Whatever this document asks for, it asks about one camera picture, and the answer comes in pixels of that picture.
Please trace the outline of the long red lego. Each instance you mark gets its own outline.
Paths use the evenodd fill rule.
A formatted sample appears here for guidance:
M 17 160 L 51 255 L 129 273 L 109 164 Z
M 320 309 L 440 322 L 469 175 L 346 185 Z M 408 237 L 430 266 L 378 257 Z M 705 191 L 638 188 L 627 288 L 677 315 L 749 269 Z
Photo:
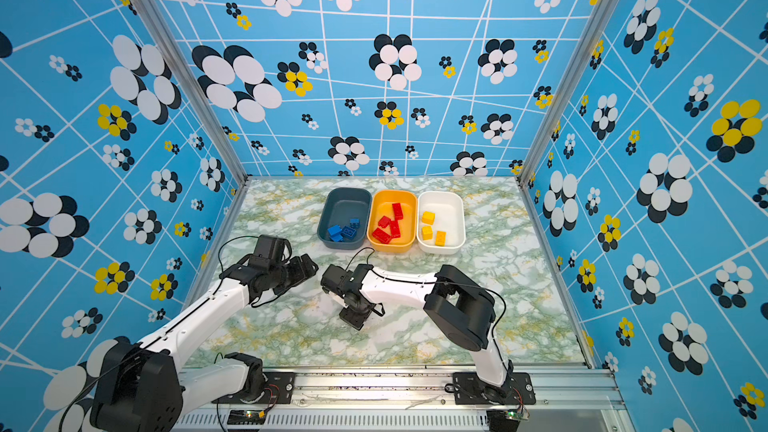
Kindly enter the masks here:
M 403 214 L 403 209 L 402 209 L 402 204 L 401 203 L 394 202 L 392 204 L 392 210 L 393 210 L 393 214 L 394 214 L 394 219 L 396 221 L 399 221 L 399 220 L 403 219 L 404 214 Z
M 393 239 L 401 237 L 401 230 L 398 221 L 389 223 L 389 234 Z
M 392 240 L 392 236 L 381 228 L 376 228 L 372 233 L 372 237 L 381 244 L 389 244 Z

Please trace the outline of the dark blue lego brick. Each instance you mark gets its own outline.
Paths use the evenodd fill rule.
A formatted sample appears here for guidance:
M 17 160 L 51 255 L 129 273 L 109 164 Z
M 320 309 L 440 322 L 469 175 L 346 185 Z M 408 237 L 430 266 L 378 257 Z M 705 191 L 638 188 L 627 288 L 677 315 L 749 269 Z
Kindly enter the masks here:
M 347 241 L 354 240 L 356 235 L 357 235 L 357 229 L 356 228 L 346 226 L 346 227 L 344 227 L 342 229 L 342 236 Z

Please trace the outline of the dark teal plastic bin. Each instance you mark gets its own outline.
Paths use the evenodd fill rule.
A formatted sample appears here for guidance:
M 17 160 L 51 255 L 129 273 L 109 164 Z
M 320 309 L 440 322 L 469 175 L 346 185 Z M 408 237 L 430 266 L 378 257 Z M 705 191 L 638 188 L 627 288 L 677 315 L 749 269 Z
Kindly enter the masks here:
M 366 241 L 366 232 L 372 205 L 372 195 L 362 188 L 340 187 L 331 190 L 325 200 L 321 217 L 317 226 L 317 236 L 321 243 L 329 249 L 355 250 L 361 248 Z M 354 240 L 333 242 L 328 228 L 338 225 L 342 229 L 350 226 L 350 220 L 358 218 L 360 227 Z

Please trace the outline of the yellow plastic bin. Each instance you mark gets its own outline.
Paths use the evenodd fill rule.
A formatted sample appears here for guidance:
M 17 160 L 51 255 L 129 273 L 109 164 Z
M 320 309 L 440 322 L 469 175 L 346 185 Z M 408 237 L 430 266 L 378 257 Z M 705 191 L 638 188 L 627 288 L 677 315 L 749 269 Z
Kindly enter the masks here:
M 399 220 L 401 237 L 391 240 L 389 244 L 378 243 L 372 233 L 378 226 L 378 221 L 382 216 L 388 216 L 391 222 L 396 221 L 392 210 L 392 204 L 399 202 L 402 204 L 404 217 Z M 367 238 L 370 245 L 378 252 L 405 253 L 416 241 L 416 223 L 417 223 L 418 201 L 415 194 L 403 190 L 382 190 L 373 195 L 373 202 L 370 210 L 370 219 L 367 230 Z M 389 226 L 381 228 L 389 233 Z

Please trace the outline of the white plastic bin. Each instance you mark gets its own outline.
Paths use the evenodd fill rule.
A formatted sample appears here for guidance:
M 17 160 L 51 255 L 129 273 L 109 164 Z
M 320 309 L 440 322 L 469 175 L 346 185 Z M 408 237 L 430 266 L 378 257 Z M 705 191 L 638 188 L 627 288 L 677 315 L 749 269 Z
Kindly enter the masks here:
M 425 211 L 435 214 L 435 222 L 429 225 L 433 229 L 433 239 L 423 241 L 421 228 L 427 226 L 421 221 Z M 435 238 L 438 231 L 447 234 L 446 245 L 437 246 Z M 425 253 L 438 255 L 457 254 L 466 242 L 466 227 L 464 219 L 464 204 L 462 198 L 446 191 L 426 191 L 418 197 L 417 240 L 420 249 Z

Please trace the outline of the orange yellow lego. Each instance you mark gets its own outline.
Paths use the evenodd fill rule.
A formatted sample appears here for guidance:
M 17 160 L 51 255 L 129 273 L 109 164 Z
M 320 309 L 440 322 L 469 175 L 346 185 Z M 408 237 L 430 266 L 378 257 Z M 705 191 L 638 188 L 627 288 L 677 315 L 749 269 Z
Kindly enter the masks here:
M 437 246 L 445 246 L 446 245 L 446 237 L 447 234 L 445 231 L 438 231 L 435 238 L 435 244 Z

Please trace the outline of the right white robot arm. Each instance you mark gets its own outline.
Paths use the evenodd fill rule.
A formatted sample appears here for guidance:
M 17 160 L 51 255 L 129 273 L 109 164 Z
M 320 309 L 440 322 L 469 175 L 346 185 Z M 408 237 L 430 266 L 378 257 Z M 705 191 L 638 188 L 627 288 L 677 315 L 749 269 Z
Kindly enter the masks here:
M 407 274 L 371 264 L 353 270 L 331 265 L 321 288 L 342 305 L 339 318 L 356 330 L 388 307 L 421 310 L 450 342 L 470 353 L 480 397 L 496 404 L 512 399 L 512 366 L 494 338 L 495 298 L 458 268 L 445 264 L 435 273 Z

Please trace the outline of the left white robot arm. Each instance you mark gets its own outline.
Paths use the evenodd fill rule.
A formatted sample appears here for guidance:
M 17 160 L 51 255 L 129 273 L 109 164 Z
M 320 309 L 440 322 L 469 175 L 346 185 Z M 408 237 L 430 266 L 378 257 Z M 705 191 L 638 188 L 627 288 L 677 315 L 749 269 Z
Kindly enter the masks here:
M 102 431 L 169 431 L 189 412 L 225 396 L 256 401 L 268 392 L 261 359 L 229 353 L 187 372 L 192 354 L 230 317 L 263 295 L 278 298 L 316 275 L 306 254 L 279 261 L 246 258 L 229 267 L 188 310 L 135 344 L 116 343 L 104 355 L 90 424 Z

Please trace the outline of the left circuit board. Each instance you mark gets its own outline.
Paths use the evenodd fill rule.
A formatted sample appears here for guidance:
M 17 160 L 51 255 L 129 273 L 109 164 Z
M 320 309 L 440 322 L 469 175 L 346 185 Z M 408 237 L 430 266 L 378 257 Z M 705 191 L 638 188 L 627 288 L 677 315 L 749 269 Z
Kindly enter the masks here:
M 267 413 L 254 410 L 231 410 L 227 417 L 230 426 L 261 426 L 265 423 Z

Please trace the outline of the circuit board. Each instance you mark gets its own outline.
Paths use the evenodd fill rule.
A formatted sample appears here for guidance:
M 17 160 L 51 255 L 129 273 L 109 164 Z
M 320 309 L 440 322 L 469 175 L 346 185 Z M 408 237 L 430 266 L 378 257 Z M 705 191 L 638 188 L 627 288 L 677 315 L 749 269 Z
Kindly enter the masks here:
M 265 423 L 267 413 L 254 410 L 231 410 L 227 417 L 230 426 L 261 426 Z
M 522 412 L 506 410 L 487 410 L 486 419 L 490 432 L 517 432 L 528 421 Z

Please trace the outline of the right circuit board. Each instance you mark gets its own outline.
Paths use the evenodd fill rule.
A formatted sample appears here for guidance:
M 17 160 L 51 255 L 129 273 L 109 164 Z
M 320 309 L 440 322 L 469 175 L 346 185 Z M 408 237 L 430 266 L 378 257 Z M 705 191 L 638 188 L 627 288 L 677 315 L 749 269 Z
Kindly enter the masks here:
M 528 421 L 522 412 L 506 410 L 487 410 L 486 419 L 490 432 L 517 432 Z

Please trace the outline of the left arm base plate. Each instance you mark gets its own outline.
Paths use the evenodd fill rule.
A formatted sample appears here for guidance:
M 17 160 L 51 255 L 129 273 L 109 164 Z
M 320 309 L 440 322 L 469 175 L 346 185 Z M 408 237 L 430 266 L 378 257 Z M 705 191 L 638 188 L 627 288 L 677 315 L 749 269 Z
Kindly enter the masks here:
M 266 371 L 253 384 L 247 382 L 242 390 L 224 395 L 216 399 L 215 403 L 260 406 L 289 404 L 296 377 L 294 372 Z

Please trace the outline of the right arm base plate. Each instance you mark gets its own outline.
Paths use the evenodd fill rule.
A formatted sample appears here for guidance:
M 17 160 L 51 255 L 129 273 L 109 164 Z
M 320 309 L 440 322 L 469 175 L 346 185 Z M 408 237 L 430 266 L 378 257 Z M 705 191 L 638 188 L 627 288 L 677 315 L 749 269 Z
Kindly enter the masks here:
M 456 372 L 444 386 L 457 405 L 504 405 L 517 407 L 537 402 L 530 375 L 512 372 L 501 386 L 480 380 L 474 372 Z

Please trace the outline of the aluminium front rail frame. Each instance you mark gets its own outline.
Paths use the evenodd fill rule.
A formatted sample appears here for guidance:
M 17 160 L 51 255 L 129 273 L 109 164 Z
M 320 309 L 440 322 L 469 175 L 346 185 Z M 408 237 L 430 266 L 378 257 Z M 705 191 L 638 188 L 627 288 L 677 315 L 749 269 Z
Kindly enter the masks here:
M 579 367 L 527 372 L 537 402 L 529 406 L 457 405 L 444 386 L 466 367 L 264 369 L 294 372 L 289 404 L 205 404 L 169 431 L 489 431 L 487 410 L 522 412 L 518 431 L 632 431 L 611 375 Z M 231 410 L 265 411 L 261 426 L 230 426 Z

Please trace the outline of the aluminium corner post left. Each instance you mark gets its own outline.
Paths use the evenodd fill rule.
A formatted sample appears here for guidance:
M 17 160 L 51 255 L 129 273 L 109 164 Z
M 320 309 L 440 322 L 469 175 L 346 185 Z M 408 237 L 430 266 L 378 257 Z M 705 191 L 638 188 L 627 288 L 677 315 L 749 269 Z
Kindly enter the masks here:
M 200 120 L 201 125 L 216 146 L 223 161 L 229 167 L 238 185 L 240 187 L 245 186 L 248 182 L 248 175 L 234 148 L 224 138 L 221 123 L 200 89 L 190 67 L 187 65 L 181 49 L 174 40 L 168 20 L 163 17 L 159 6 L 154 0 L 132 1 L 136 2 L 136 8 L 143 24 L 154 39 L 155 45 L 166 59 L 172 73 L 178 79 L 181 91 L 189 100 L 190 106 Z

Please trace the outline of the aluminium corner post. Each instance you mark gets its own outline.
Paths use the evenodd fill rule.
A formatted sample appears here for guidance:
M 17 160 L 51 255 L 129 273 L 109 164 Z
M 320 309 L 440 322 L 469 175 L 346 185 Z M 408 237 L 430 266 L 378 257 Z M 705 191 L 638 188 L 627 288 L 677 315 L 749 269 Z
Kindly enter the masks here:
M 234 148 L 224 138 L 221 123 L 200 89 L 190 67 L 187 65 L 181 49 L 174 40 L 168 20 L 163 17 L 159 6 L 154 0 L 132 1 L 136 2 L 136 8 L 143 24 L 154 39 L 155 45 L 166 59 L 172 73 L 178 79 L 181 91 L 189 100 L 190 106 L 200 120 L 201 125 L 216 146 L 223 161 L 229 167 L 238 185 L 240 187 L 245 186 L 248 182 L 248 175 Z
M 524 167 L 520 176 L 520 187 L 527 184 L 542 159 L 550 135 L 557 122 L 564 113 L 568 100 L 572 97 L 576 86 L 586 69 L 588 57 L 594 46 L 602 37 L 608 22 L 610 21 L 620 0 L 599 0 L 594 6 L 583 34 L 577 42 L 568 65 L 565 68 L 562 80 L 556 88 L 553 104 L 545 114 L 537 131 L 528 155 L 524 161 Z

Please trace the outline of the aluminium corner post right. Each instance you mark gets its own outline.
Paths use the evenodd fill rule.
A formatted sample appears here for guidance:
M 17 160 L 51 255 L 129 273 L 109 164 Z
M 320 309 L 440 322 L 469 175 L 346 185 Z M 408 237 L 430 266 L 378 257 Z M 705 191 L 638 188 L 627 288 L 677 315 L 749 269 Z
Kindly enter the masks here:
M 583 34 L 577 42 L 568 65 L 565 68 L 562 80 L 556 88 L 553 104 L 545 114 L 537 131 L 528 155 L 524 161 L 524 167 L 520 176 L 520 187 L 527 184 L 542 159 L 550 135 L 557 122 L 564 113 L 568 100 L 572 97 L 576 86 L 586 69 L 588 57 L 594 46 L 602 37 L 608 22 L 610 21 L 620 0 L 599 0 L 594 6 Z

